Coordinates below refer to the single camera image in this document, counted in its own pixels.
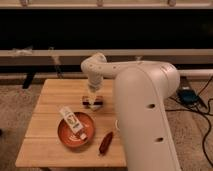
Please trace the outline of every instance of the wooden tabletop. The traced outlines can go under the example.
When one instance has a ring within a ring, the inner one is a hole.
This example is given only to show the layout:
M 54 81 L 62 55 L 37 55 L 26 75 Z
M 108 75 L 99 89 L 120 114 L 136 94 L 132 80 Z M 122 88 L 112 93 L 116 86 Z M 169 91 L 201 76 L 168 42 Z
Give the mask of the wooden tabletop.
M 45 81 L 32 114 L 23 144 L 16 161 L 17 167 L 125 167 L 123 147 L 115 128 L 112 98 L 113 80 L 104 80 L 98 95 L 104 98 L 104 106 L 98 111 L 85 109 L 82 96 L 86 95 L 83 79 L 48 79 Z M 93 141 L 79 150 L 65 147 L 59 140 L 57 129 L 62 117 L 59 109 L 69 106 L 74 112 L 89 114 L 95 123 Z M 98 148 L 110 131 L 114 138 L 105 156 L 99 156 Z

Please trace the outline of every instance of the black cable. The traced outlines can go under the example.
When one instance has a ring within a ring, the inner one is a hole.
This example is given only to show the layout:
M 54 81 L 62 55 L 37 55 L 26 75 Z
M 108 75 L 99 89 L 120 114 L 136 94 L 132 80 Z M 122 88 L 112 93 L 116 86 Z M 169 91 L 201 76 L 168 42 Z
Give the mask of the black cable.
M 208 135 L 210 134 L 211 130 L 212 130 L 212 124 L 211 124 L 211 121 L 209 120 L 209 118 L 205 115 L 205 114 L 201 114 L 201 116 L 203 118 L 206 119 L 206 121 L 208 122 L 208 129 L 207 129 L 207 132 L 204 134 L 203 136 L 203 140 L 202 140 L 202 149 L 203 149 L 203 153 L 206 157 L 206 159 L 208 160 L 209 164 L 212 166 L 213 168 L 213 162 L 210 160 L 208 154 L 207 154 L 207 151 L 206 151 L 206 146 L 205 146 L 205 143 L 206 143 L 206 140 L 208 138 Z
M 213 116 L 212 114 L 210 114 L 209 112 L 211 111 L 211 105 L 210 105 L 210 102 L 213 100 L 213 98 L 210 98 L 208 100 L 208 112 L 202 112 L 197 106 L 195 107 L 196 110 L 190 108 L 189 106 L 187 105 L 183 105 L 181 104 L 178 100 L 176 100 L 175 98 L 172 98 L 170 97 L 171 100 L 175 101 L 176 103 L 180 104 L 181 106 L 187 108 L 187 109 L 174 109 L 174 110 L 166 110 L 167 112 L 173 112 L 173 111 L 190 111 L 190 112 L 193 112 L 193 113 L 196 113 L 196 114 L 199 114 L 200 116 L 202 116 L 208 123 L 208 129 L 207 129 L 207 132 L 204 134 L 203 136 L 203 139 L 202 139 L 202 150 L 203 150 L 203 153 L 204 153 L 204 156 L 206 157 L 207 161 L 209 162 L 209 164 L 211 165 L 211 167 L 213 168 L 213 162 L 211 161 L 211 159 L 209 158 L 208 156 L 208 153 L 206 151 L 206 140 L 208 138 L 208 135 L 210 134 L 211 130 L 212 130 L 212 124 L 211 124 L 211 121 L 209 120 L 209 118 L 207 117 L 208 116 Z
M 209 79 L 209 81 L 206 83 L 206 85 L 197 93 L 197 95 L 199 96 L 209 85 L 209 83 L 212 81 L 213 76 L 211 76 L 211 78 Z
M 181 102 L 179 102 L 179 101 L 176 100 L 175 98 L 170 97 L 169 99 L 175 101 L 176 103 L 178 103 L 179 105 L 185 107 L 186 109 L 188 109 L 188 110 L 191 111 L 191 112 L 198 113 L 198 114 L 199 114 L 199 113 L 202 113 L 202 114 L 205 114 L 205 115 L 208 115 L 208 116 L 213 116 L 213 114 L 210 113 L 210 110 L 211 110 L 210 102 L 211 102 L 213 99 L 209 99 L 209 100 L 208 100 L 208 112 L 202 112 L 202 111 L 200 111 L 200 110 L 197 110 L 197 111 L 196 111 L 196 110 L 194 110 L 193 108 L 194 108 L 194 107 L 197 107 L 197 106 L 192 106 L 192 107 L 190 107 L 190 106 L 187 106 L 187 105 L 182 104 Z
M 207 102 L 207 103 L 208 103 L 207 112 L 203 112 L 203 111 L 201 111 L 199 108 L 197 108 L 197 111 L 199 111 L 199 112 L 201 112 L 201 113 L 203 113 L 203 114 L 205 114 L 205 115 L 213 116 L 213 114 L 210 113 L 210 111 L 211 111 L 211 105 L 210 105 L 211 101 L 213 101 L 213 98 L 210 98 L 210 99 L 208 100 L 208 102 Z

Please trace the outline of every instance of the sausage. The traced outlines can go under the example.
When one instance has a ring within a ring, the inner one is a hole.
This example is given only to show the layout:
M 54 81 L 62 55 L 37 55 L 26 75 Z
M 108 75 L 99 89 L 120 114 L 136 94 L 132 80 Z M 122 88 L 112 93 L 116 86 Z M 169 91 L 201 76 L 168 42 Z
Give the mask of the sausage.
M 109 145 L 112 141 L 112 138 L 113 138 L 113 132 L 110 132 L 102 140 L 101 145 L 99 147 L 99 153 L 101 155 L 104 155 L 107 152 Z

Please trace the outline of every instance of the plate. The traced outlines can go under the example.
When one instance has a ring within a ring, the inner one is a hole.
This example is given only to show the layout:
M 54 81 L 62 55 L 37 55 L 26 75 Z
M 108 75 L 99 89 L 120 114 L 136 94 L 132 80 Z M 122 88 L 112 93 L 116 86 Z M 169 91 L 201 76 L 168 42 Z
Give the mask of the plate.
M 81 140 L 80 138 L 76 137 L 64 119 L 62 119 L 58 126 L 58 137 L 64 145 L 70 148 L 77 148 L 88 143 L 91 141 L 95 133 L 94 122 L 89 115 L 83 112 L 74 113 L 79 121 L 83 124 L 87 139 Z

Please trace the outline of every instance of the table leg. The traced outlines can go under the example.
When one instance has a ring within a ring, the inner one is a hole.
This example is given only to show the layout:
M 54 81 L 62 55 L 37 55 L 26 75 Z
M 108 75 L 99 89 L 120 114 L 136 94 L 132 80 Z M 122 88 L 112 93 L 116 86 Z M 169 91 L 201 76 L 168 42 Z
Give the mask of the table leg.
M 51 171 L 51 169 L 48 168 L 48 167 L 40 167 L 40 169 L 41 169 L 42 171 Z

